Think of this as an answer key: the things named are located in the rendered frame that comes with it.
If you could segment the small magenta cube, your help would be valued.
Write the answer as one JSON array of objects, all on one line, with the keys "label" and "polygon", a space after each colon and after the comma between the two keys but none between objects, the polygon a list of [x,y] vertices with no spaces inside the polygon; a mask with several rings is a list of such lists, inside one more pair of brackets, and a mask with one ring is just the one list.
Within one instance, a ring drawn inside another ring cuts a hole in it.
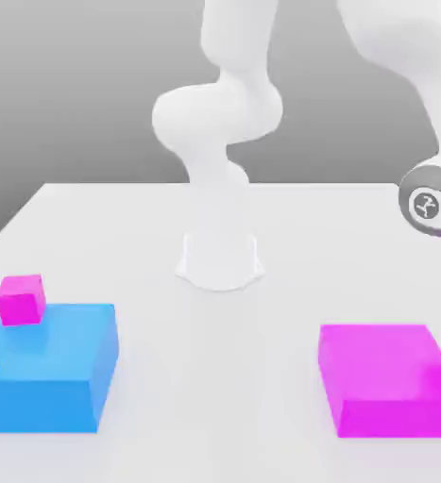
[{"label": "small magenta cube", "polygon": [[46,308],[41,275],[10,275],[0,283],[3,326],[38,325]]}]

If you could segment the large blue box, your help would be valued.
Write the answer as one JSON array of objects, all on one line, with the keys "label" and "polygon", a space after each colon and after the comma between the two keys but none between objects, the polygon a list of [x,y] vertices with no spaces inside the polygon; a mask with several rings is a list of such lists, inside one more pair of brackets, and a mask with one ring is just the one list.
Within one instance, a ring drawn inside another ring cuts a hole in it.
[{"label": "large blue box", "polygon": [[0,323],[0,433],[94,433],[119,356],[112,304],[50,304]]}]

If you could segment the large magenta box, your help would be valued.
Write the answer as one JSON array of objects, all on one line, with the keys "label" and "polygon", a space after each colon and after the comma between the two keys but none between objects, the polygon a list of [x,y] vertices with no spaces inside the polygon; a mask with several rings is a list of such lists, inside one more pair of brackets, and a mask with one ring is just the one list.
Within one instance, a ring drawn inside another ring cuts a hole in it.
[{"label": "large magenta box", "polygon": [[441,349],[425,325],[321,325],[318,366],[338,437],[441,439]]}]

